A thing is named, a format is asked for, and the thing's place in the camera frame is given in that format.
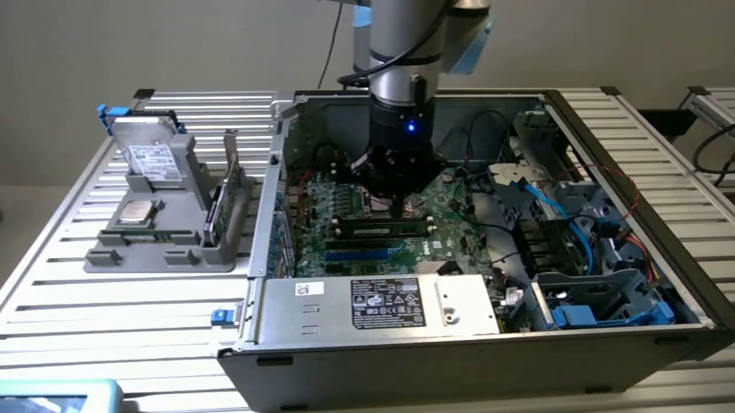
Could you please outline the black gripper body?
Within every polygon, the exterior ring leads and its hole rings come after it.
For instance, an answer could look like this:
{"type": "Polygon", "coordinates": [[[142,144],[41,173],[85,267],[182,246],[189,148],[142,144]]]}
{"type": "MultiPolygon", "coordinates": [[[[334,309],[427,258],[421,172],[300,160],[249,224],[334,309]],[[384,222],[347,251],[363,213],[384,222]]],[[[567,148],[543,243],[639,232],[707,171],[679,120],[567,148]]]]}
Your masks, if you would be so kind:
{"type": "Polygon", "coordinates": [[[376,197],[405,198],[421,192],[445,166],[433,148],[435,99],[416,106],[393,106],[372,97],[368,142],[351,172],[376,197]]]}

